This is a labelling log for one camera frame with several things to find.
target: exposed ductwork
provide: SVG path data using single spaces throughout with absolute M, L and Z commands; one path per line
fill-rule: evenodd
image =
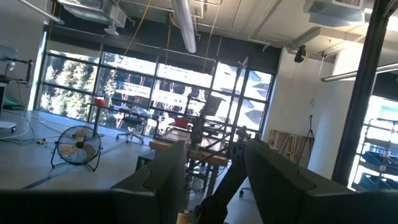
M 124 27 L 127 16 L 112 0 L 57 0 L 74 16 L 91 22 Z
M 364 0 L 306 0 L 303 10 L 309 22 L 340 27 L 364 22 L 363 9 Z
M 182 38 L 185 43 L 185 48 L 190 53 L 197 51 L 197 44 L 195 42 L 195 31 L 193 29 L 193 22 L 191 16 L 191 9 L 188 0 L 172 0 L 174 14 L 180 23 L 180 30 Z

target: red object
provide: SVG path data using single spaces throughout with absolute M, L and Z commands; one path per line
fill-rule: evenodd
M 95 99 L 95 104 L 98 106 L 104 106 L 105 100 L 104 99 Z
M 190 120 L 187 118 L 174 118 L 174 121 L 176 126 L 183 128 L 187 127 L 188 123 L 190 122 Z

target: ceiling vent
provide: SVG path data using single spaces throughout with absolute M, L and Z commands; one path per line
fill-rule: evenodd
M 364 22 L 364 0 L 306 0 L 304 12 L 310 22 L 330 26 L 350 26 Z
M 58 0 L 63 7 L 76 17 L 116 27 L 124 27 L 126 14 L 111 0 Z

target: black column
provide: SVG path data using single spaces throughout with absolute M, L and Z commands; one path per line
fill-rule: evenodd
M 349 174 L 353 165 L 356 149 L 361 136 L 361 130 L 372 93 L 376 68 L 386 35 L 388 16 L 383 16 L 390 5 L 387 0 L 375 0 L 373 13 L 369 22 L 363 46 L 361 61 L 355 79 L 351 102 L 341 137 L 332 180 L 348 185 Z

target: glass wall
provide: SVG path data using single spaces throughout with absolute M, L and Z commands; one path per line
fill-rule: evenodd
M 243 70 L 237 77 L 238 67 L 221 62 L 214 63 L 214 74 L 189 70 L 189 65 L 180 68 L 159 63 L 158 58 L 142 56 L 129 52 L 126 56 L 115 52 L 99 52 L 77 47 L 73 52 L 65 52 L 49 46 L 47 63 L 43 72 L 43 91 L 40 97 L 40 109 L 73 119 L 92 123 L 95 120 L 95 107 L 90 106 L 92 96 L 110 96 L 112 105 L 120 107 L 142 108 L 165 117 L 161 130 L 183 116 L 188 96 L 191 100 L 187 114 L 197 116 L 204 107 L 209 95 L 217 96 L 221 102 L 216 116 L 206 118 L 225 124 L 227 129 L 234 123 L 239 97 L 243 104 L 239 111 L 238 126 L 247 126 L 250 132 L 261 132 L 265 109 L 269 99 L 269 87 L 272 75 L 250 71 L 246 91 Z M 127 129 L 123 125 L 123 114 L 118 111 L 101 110 L 99 124 L 109 128 Z M 152 135 L 156 122 L 148 120 L 143 134 Z

